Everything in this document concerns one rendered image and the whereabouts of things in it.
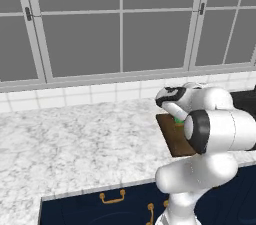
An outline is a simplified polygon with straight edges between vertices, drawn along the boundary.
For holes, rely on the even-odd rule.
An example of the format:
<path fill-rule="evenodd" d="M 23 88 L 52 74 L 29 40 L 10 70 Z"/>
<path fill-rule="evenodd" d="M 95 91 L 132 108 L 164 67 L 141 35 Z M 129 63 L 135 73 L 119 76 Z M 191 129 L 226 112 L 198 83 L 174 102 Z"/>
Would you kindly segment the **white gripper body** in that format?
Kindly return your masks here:
<path fill-rule="evenodd" d="M 173 117 L 184 121 L 188 116 L 188 106 L 182 103 L 168 102 L 165 105 L 166 111 Z"/>

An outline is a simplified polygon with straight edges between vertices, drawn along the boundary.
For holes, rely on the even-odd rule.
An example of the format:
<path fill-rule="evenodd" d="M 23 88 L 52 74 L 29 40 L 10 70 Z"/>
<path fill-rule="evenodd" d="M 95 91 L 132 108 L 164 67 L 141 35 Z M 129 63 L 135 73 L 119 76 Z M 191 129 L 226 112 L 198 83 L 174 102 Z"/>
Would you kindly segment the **brown wooden cutting board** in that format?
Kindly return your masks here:
<path fill-rule="evenodd" d="M 185 139 L 182 123 L 176 123 L 170 114 L 157 114 L 156 120 L 173 157 L 195 154 L 195 151 Z"/>

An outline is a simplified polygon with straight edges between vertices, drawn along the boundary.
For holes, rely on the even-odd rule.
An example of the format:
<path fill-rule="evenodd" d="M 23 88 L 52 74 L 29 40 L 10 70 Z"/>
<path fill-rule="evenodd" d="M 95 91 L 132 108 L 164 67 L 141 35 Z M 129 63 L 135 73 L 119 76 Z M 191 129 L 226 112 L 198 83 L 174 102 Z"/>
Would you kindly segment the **navy cupboard door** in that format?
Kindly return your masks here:
<path fill-rule="evenodd" d="M 150 183 L 147 185 L 147 190 L 145 193 L 145 200 L 146 200 L 146 210 L 147 210 L 147 222 L 150 220 L 150 212 L 148 211 L 147 205 L 149 203 L 154 204 L 154 223 L 157 218 L 163 213 L 165 207 L 163 206 L 163 202 L 168 200 L 169 195 L 166 193 L 162 193 L 156 186 L 155 183 Z"/>

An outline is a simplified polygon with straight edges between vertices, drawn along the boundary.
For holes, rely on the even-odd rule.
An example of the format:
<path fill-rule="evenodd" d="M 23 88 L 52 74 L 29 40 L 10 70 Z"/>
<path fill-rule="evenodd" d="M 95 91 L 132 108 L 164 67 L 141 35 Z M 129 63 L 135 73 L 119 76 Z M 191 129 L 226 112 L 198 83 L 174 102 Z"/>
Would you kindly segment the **grey framed window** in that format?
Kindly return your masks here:
<path fill-rule="evenodd" d="M 256 0 L 0 0 L 3 92 L 253 69 Z"/>

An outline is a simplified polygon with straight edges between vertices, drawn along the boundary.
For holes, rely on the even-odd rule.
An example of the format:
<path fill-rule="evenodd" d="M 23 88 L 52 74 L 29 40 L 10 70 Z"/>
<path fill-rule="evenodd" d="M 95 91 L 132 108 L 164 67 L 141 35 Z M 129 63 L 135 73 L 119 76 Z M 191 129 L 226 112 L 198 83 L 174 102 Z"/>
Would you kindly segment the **navy cupboard front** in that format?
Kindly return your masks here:
<path fill-rule="evenodd" d="M 202 225 L 256 225 L 256 165 L 240 167 L 231 181 L 205 193 L 195 214 Z"/>

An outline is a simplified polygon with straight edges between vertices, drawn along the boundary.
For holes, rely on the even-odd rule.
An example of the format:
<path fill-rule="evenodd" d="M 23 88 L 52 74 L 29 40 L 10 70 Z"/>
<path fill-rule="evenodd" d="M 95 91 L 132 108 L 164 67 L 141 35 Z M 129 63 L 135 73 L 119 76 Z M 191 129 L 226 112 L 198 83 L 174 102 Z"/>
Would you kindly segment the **navy drawer front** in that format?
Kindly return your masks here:
<path fill-rule="evenodd" d="M 126 190 L 122 202 L 105 205 L 99 198 L 120 197 L 120 189 L 48 200 L 42 202 L 39 225 L 146 225 L 146 202 L 135 187 Z"/>

